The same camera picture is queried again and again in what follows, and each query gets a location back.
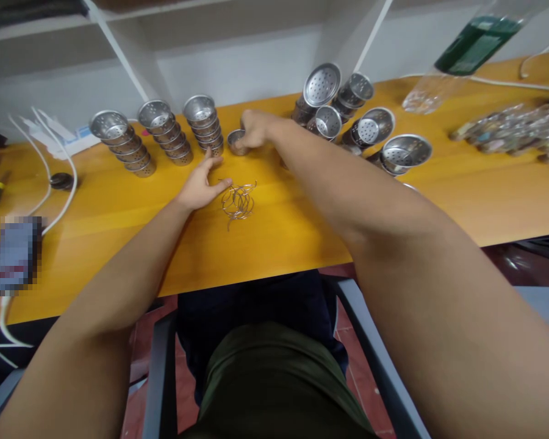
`small black object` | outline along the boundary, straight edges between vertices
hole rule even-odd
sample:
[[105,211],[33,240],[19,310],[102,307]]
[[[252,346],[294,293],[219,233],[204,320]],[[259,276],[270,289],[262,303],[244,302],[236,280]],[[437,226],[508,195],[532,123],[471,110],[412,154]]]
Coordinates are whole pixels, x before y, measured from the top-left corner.
[[68,173],[57,173],[51,176],[51,187],[57,190],[70,191],[73,187],[73,176]]

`person's right hand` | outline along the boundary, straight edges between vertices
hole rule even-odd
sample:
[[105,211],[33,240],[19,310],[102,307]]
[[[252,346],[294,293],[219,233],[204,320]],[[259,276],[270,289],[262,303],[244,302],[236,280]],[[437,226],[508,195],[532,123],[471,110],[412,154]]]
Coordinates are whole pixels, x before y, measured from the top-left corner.
[[258,148],[264,145],[268,140],[269,127],[280,120],[280,117],[271,113],[244,110],[240,125],[246,130],[246,134],[235,143],[234,148],[243,151],[244,148]]

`stacked metal cups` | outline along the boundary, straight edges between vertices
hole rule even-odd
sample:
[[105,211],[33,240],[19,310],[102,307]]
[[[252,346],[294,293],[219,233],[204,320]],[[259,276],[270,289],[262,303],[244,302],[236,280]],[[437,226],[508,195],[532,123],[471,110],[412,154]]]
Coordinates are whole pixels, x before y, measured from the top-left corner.
[[325,63],[316,67],[305,81],[303,95],[297,99],[291,119],[307,127],[317,109],[327,105],[336,95],[341,81],[342,73],[337,65]]
[[138,110],[138,121],[175,165],[192,162],[193,151],[169,104],[160,99],[146,102]]
[[366,160],[397,177],[425,163],[431,158],[432,152],[433,148],[427,139],[414,134],[403,134],[390,139],[380,151]]
[[342,143],[366,149],[388,139],[395,125],[395,115],[389,109],[373,108],[357,119],[343,134]]
[[342,117],[342,124],[347,123],[359,108],[374,96],[374,86],[362,73],[353,73],[337,92],[331,103]]
[[137,177],[146,178],[155,172],[153,158],[122,113],[113,110],[96,113],[90,120],[90,131]]
[[212,98],[206,95],[189,98],[183,107],[183,115],[204,154],[208,149],[214,157],[224,153],[224,136]]

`person's left hand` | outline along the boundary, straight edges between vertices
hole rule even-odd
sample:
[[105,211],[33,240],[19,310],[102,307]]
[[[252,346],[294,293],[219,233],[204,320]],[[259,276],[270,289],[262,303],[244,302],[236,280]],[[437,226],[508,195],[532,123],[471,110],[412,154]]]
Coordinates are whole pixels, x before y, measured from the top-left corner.
[[177,195],[176,201],[189,210],[201,209],[207,206],[221,192],[232,184],[232,179],[223,179],[215,186],[207,181],[209,171],[219,165],[223,157],[212,157],[211,148],[207,148],[203,161],[191,172],[189,178]]

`white cable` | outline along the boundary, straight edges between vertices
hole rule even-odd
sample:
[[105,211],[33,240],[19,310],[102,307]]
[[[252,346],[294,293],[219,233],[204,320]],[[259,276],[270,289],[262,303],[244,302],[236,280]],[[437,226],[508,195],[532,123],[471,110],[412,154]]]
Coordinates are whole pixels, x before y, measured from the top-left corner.
[[[410,76],[423,76],[423,73],[410,73],[410,74],[403,75],[403,76],[399,77],[399,79],[405,78],[405,77],[410,77]],[[482,84],[502,85],[502,86],[505,86],[505,87],[534,88],[536,90],[549,90],[548,85],[521,84],[520,82],[496,81],[496,80],[492,80],[492,79],[482,78],[482,77],[479,77],[479,76],[470,76],[469,79],[472,80],[472,81],[475,81],[475,82],[481,82]]]
[[22,135],[26,138],[26,140],[28,140],[30,142],[30,144],[32,145],[32,147],[35,149],[35,151],[37,152],[38,156],[41,158],[41,160],[43,161],[43,164],[45,165],[45,170],[47,171],[47,193],[45,194],[45,196],[43,197],[43,199],[41,200],[40,203],[38,203],[35,207],[32,208],[32,210],[26,214],[26,216],[31,216],[33,213],[35,213],[44,203],[45,201],[47,201],[47,198],[50,197],[51,195],[51,184],[49,183],[50,179],[51,179],[51,170],[49,169],[49,164],[47,163],[47,160],[45,160],[45,157],[44,155],[41,153],[41,150],[39,150],[37,148],[37,145],[35,144],[35,142],[31,139],[31,137],[22,129],[20,128],[20,126],[14,122],[14,119],[12,118],[12,116],[10,116],[10,114],[8,114],[8,119],[10,120],[10,122],[12,122],[12,124],[22,133]]
[[535,58],[535,57],[538,57],[539,55],[542,55],[542,54],[544,54],[544,53],[549,53],[549,45],[548,45],[545,49],[541,50],[538,54],[531,55],[531,56],[529,56],[527,59],[524,59],[523,62],[520,63],[520,67],[519,67],[519,69],[518,69],[518,70],[519,70],[519,71],[518,71],[518,74],[519,74],[518,76],[519,76],[519,78],[524,79],[524,78],[529,77],[528,73],[525,73],[525,72],[523,71],[523,69],[524,69],[524,67],[525,67],[525,64],[526,64],[528,61],[530,61],[531,59],[533,59],[533,58]]
[[71,204],[71,201],[73,200],[73,197],[75,196],[75,191],[77,190],[77,169],[75,168],[75,164],[73,163],[73,160],[71,159],[71,156],[69,155],[69,153],[67,152],[67,150],[65,149],[63,144],[61,144],[61,142],[59,141],[57,136],[53,133],[53,131],[51,131],[51,129],[43,121],[43,119],[38,114],[35,107],[31,107],[31,109],[32,109],[32,112],[35,113],[35,116],[37,117],[39,123],[43,126],[43,128],[45,128],[47,130],[47,132],[50,134],[50,136],[53,139],[55,139],[55,142],[57,142],[57,144],[59,145],[59,147],[61,148],[61,150],[65,154],[65,158],[69,162],[69,164],[71,166],[71,170],[73,171],[73,186],[71,187],[71,193],[69,194],[69,197],[67,197],[67,202],[63,206],[63,209],[61,210],[61,212],[59,212],[59,215],[57,215],[57,217],[53,220],[53,222],[51,224],[49,224],[45,230],[43,230],[43,236],[45,236],[47,234],[47,232],[49,230],[51,230],[55,226],[55,224],[57,224],[59,222],[59,220],[64,216],[65,212],[67,212],[67,209],[69,208],[69,205]]
[[12,366],[14,369],[18,369],[18,366],[16,363],[11,362],[6,356],[0,352],[0,358],[4,361],[4,363],[8,364],[9,366]]
[[12,344],[18,346],[19,348],[32,348],[32,344],[23,343],[14,335],[10,333],[8,330],[8,327],[6,326],[6,313],[8,312],[8,308],[10,307],[10,302],[12,301],[12,296],[3,296],[0,300],[0,331],[2,331],[2,334],[10,341]]

